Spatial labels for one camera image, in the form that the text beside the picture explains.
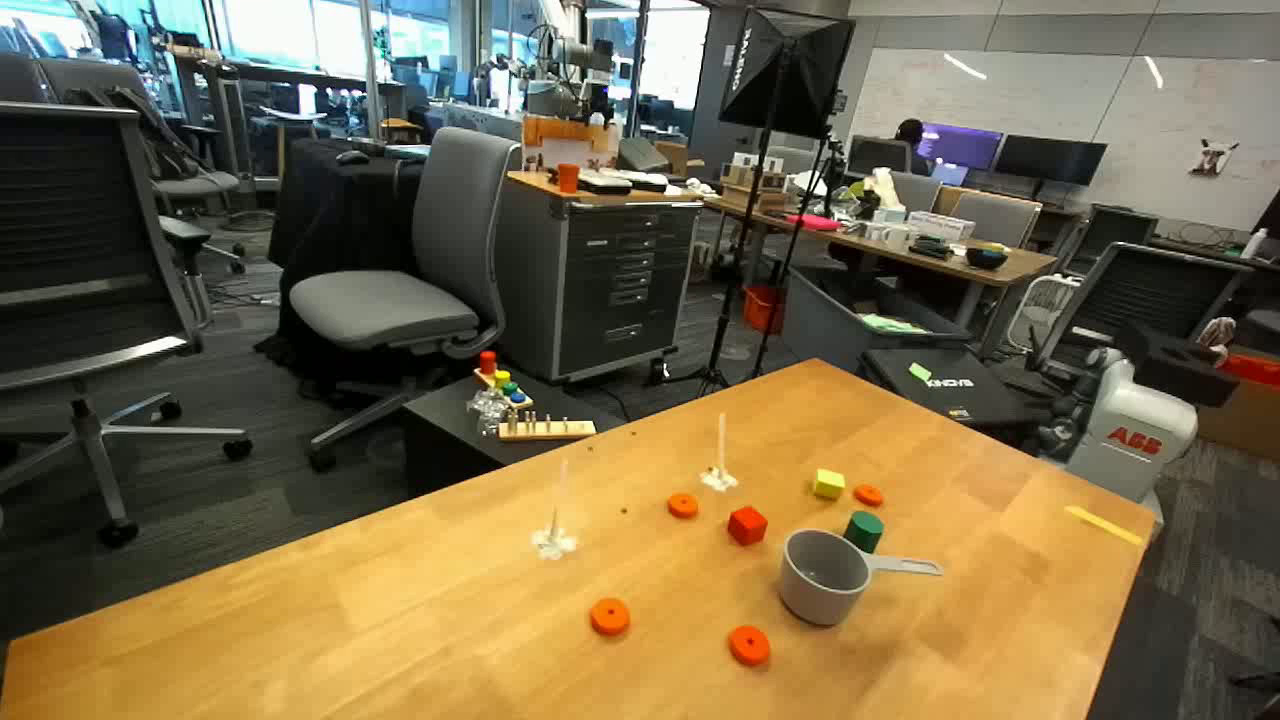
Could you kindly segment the white ABB robot base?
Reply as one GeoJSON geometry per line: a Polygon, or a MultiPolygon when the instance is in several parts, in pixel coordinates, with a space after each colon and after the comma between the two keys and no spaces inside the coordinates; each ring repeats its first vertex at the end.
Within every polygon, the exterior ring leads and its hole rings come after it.
{"type": "Polygon", "coordinates": [[[1070,468],[1124,499],[1149,499],[1171,461],[1195,440],[1195,410],[1136,382],[1124,354],[1096,354],[1102,383],[1070,468]]]}

